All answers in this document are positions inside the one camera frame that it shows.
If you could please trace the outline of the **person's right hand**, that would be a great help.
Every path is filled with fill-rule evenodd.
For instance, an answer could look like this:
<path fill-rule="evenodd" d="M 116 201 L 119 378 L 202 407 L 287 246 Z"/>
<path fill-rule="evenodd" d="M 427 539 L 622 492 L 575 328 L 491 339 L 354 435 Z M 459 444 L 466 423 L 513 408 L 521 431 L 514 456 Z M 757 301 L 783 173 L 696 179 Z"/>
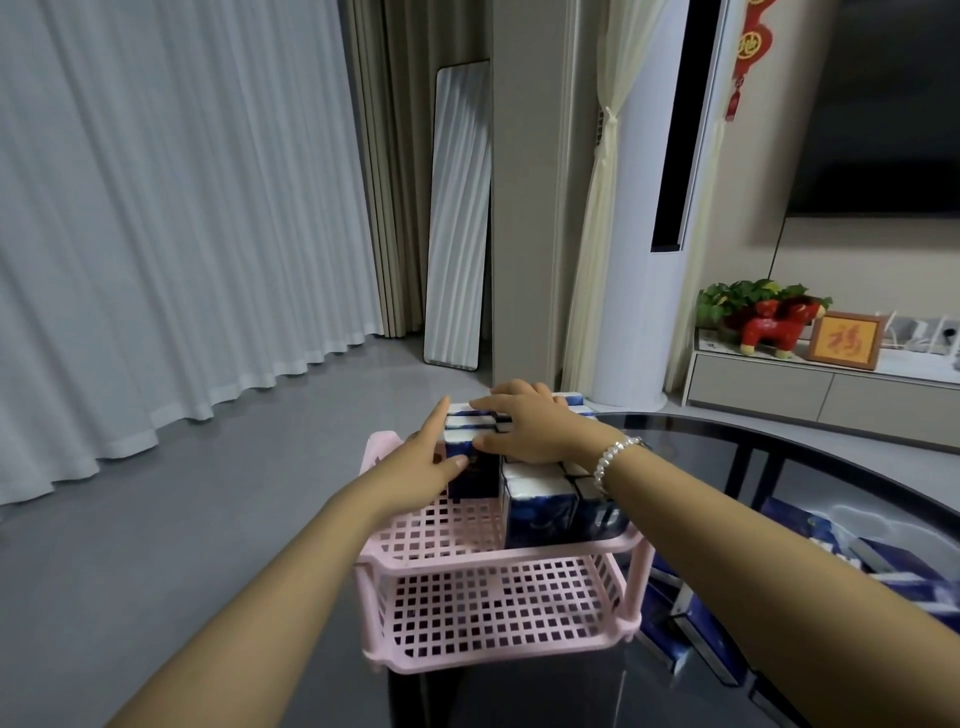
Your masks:
<path fill-rule="evenodd" d="M 468 402 L 473 409 L 510 417 L 511 431 L 518 431 L 521 455 L 503 456 L 529 464 L 573 462 L 587 469 L 618 442 L 617 430 L 555 402 L 546 384 L 534 387 L 536 395 L 487 394 Z"/>

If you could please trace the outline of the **person's left hand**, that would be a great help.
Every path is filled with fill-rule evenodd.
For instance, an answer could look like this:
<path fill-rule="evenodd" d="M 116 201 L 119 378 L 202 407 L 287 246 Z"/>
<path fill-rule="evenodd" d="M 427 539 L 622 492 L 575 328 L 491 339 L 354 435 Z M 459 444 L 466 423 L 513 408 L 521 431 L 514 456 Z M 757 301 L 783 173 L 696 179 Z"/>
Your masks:
<path fill-rule="evenodd" d="M 442 397 L 420 429 L 356 482 L 360 504 L 374 529 L 390 519 L 419 511 L 433 502 L 450 482 L 436 482 L 431 465 L 445 429 L 450 397 Z"/>

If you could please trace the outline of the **person's left forearm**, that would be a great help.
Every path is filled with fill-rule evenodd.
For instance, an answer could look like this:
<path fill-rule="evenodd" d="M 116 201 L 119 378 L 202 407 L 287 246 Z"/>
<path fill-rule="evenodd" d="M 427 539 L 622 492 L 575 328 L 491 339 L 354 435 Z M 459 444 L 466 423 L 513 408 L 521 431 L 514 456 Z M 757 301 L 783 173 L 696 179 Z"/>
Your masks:
<path fill-rule="evenodd" d="M 366 541 L 435 497 L 349 483 L 104 728 L 277 728 Z"/>

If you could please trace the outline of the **person's right forearm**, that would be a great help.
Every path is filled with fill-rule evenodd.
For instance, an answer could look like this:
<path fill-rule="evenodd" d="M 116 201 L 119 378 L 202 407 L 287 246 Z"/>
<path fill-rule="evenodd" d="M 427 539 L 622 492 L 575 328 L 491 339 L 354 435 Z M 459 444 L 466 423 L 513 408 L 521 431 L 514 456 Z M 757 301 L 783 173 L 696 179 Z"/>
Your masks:
<path fill-rule="evenodd" d="M 960 636 L 882 583 L 632 445 L 603 484 L 818 728 L 960 728 Z"/>

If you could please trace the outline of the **pink plastic shelf rack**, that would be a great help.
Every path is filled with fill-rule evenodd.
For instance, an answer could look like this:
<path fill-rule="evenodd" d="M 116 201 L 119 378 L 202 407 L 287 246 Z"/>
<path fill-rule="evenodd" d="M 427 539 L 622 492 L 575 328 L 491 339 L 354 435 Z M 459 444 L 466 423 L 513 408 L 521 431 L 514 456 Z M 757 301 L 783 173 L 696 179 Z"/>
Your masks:
<path fill-rule="evenodd" d="M 606 650 L 640 631 L 655 550 L 637 528 L 513 549 L 504 536 L 500 497 L 446 491 L 375 532 L 353 569 L 366 660 L 420 674 Z"/>

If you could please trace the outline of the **cream tied curtain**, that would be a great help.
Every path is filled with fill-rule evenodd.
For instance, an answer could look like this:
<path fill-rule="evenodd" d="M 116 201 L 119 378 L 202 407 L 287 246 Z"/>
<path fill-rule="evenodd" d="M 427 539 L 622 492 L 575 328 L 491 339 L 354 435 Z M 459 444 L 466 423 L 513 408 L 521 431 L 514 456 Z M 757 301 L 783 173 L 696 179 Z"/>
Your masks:
<path fill-rule="evenodd" d="M 584 208 L 563 350 L 563 387 L 591 397 L 618 186 L 619 116 L 642 70 L 667 0 L 603 0 L 596 46 L 601 121 Z"/>

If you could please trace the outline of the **white tower air conditioner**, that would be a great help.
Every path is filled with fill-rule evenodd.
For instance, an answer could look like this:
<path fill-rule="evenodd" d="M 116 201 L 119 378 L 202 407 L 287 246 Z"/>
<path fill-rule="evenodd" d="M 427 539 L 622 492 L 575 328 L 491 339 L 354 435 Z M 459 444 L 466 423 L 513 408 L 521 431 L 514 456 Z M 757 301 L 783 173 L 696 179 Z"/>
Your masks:
<path fill-rule="evenodd" d="M 589 399 L 658 411 L 689 352 L 747 0 L 658 0 L 615 114 L 616 177 Z"/>

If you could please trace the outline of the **tall standing mirror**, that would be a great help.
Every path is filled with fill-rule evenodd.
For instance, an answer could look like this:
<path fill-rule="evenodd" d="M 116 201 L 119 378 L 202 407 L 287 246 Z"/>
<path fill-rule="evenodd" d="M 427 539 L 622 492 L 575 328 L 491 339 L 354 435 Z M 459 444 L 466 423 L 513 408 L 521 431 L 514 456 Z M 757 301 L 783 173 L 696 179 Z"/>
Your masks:
<path fill-rule="evenodd" d="M 423 358 L 479 364 L 492 189 L 491 62 L 436 77 Z"/>

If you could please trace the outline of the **green leafy plant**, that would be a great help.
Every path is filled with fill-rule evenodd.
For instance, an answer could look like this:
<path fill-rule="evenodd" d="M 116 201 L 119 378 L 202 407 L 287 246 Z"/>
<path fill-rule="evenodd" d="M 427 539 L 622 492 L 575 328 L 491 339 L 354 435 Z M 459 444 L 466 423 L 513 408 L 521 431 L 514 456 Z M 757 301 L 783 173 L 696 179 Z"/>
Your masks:
<path fill-rule="evenodd" d="M 753 318 L 774 317 L 782 307 L 817 302 L 828 310 L 832 297 L 811 297 L 802 284 L 783 286 L 771 278 L 714 283 L 702 289 L 694 310 L 696 327 L 738 332 Z"/>

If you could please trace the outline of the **red horse figurine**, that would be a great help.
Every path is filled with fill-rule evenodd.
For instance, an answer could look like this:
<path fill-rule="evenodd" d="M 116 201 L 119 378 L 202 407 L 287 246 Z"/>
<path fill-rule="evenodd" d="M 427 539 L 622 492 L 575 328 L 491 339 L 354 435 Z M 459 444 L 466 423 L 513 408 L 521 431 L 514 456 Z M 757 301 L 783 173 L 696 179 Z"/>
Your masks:
<path fill-rule="evenodd" d="M 753 316 L 740 329 L 739 352 L 752 357 L 762 343 L 774 349 L 774 357 L 788 360 L 804 329 L 823 318 L 827 306 L 808 296 L 767 299 L 753 306 Z"/>

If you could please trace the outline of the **pile of blue tissue packs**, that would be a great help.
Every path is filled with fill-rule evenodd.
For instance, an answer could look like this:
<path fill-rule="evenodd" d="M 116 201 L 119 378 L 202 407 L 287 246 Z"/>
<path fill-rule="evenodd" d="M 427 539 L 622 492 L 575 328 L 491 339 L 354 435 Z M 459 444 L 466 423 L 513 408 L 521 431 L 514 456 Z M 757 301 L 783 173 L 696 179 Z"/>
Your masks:
<path fill-rule="evenodd" d="M 884 584 L 954 633 L 960 635 L 960 547 L 947 545 L 940 565 L 908 547 L 859 536 L 821 513 L 770 496 L 760 513 Z M 655 552 L 642 604 L 642 642 L 677 674 L 692 650 L 726 687 L 750 684 L 750 701 L 778 728 L 810 728 L 800 711 L 766 675 L 750 667 L 729 631 Z"/>

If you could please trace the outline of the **wooden framed red picture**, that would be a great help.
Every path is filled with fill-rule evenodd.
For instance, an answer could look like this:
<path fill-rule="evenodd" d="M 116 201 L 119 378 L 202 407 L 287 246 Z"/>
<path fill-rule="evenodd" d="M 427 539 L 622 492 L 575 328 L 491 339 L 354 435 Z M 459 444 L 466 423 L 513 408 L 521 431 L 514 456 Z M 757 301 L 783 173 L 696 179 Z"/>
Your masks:
<path fill-rule="evenodd" d="M 813 323 L 807 361 L 862 371 L 877 369 L 887 314 L 857 314 L 827 310 Z"/>

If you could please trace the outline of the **white sheer curtain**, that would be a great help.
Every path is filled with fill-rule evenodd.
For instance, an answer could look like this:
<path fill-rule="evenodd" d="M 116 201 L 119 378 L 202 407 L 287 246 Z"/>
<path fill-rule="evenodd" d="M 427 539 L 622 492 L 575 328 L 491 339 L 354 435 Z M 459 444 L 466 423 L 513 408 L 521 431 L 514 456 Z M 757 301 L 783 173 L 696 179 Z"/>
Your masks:
<path fill-rule="evenodd" d="M 374 334 L 338 0 L 0 0 L 0 506 Z"/>

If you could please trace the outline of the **red hanging ornament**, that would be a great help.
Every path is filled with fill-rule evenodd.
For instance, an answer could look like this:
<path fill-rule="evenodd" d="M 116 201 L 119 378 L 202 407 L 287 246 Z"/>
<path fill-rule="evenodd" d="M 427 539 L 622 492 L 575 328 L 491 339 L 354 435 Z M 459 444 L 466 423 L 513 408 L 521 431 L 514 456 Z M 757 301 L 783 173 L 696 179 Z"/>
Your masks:
<path fill-rule="evenodd" d="M 736 48 L 735 63 L 731 73 L 731 91 L 726 106 L 725 122 L 735 121 L 741 99 L 742 87 L 752 66 L 769 52 L 773 45 L 773 32 L 762 21 L 763 14 L 778 0 L 748 0 L 742 30 Z"/>

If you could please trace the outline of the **black television screen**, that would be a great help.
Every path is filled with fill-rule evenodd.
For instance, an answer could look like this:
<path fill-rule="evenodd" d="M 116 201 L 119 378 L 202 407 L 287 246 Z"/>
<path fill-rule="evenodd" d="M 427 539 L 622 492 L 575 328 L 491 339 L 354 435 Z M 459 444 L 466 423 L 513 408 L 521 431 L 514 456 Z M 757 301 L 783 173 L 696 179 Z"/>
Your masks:
<path fill-rule="evenodd" d="M 841 0 L 786 214 L 960 220 L 960 0 Z"/>

